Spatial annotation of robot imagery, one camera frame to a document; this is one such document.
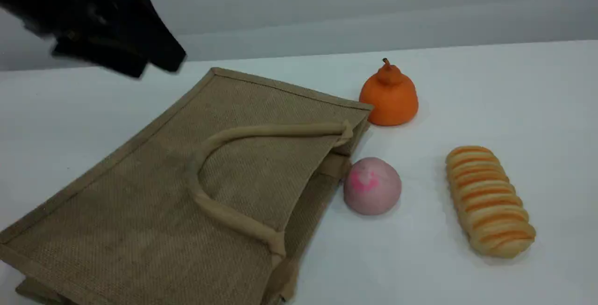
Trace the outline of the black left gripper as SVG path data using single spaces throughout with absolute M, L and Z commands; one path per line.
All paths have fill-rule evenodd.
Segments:
M 149 61 L 178 73 L 186 51 L 166 27 L 150 0 L 1 0 L 1 7 L 38 37 L 98 35 L 139 45 Z M 59 38 L 51 51 L 56 58 L 104 67 L 140 78 L 147 58 L 115 43 Z

